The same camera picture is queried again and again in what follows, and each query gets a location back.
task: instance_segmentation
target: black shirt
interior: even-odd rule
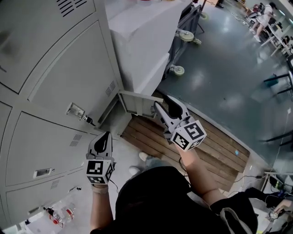
[[[230,233],[218,215],[222,208],[232,208],[252,233],[257,230],[257,218],[244,193],[220,200],[204,208],[192,201],[188,181],[171,166],[147,170],[126,182],[116,202],[116,219],[102,233],[151,233],[157,231],[181,233]],[[237,234],[246,233],[228,215],[229,226]]]

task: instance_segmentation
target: caster wheel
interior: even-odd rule
[[[208,19],[209,19],[209,16],[208,16],[207,13],[202,12],[202,13],[201,13],[201,18],[202,18],[203,20],[208,20]]]
[[[185,70],[181,66],[175,66],[173,72],[175,73],[175,75],[181,76],[184,74]]]
[[[191,42],[194,38],[194,35],[193,35],[193,33],[189,32],[189,31],[182,30],[179,33],[179,37],[181,40],[183,40],[185,42]]]
[[[192,40],[195,44],[201,45],[201,40],[197,38],[193,38]]]

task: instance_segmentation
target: metal cart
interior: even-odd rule
[[[170,71],[173,71],[176,75],[183,75],[184,68],[181,66],[175,66],[176,62],[186,50],[188,42],[195,42],[197,44],[201,44],[201,41],[197,38],[193,37],[196,32],[198,26],[198,20],[201,16],[201,5],[194,6],[193,3],[190,3],[183,11],[178,23],[178,29],[174,40],[172,42],[172,46],[169,50],[169,59],[167,62],[166,69],[163,74],[163,80],[167,77],[167,74]],[[190,32],[193,37],[191,40],[184,40],[180,38],[179,32],[181,31]]]

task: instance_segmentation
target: wristband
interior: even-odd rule
[[[97,188],[94,185],[92,185],[92,191],[99,194],[107,194],[109,191],[109,187],[107,186],[105,188]]]

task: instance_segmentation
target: open locker door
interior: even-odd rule
[[[119,91],[118,95],[126,112],[148,118],[154,118],[156,116],[154,108],[155,101],[163,102],[162,98],[124,90]]]

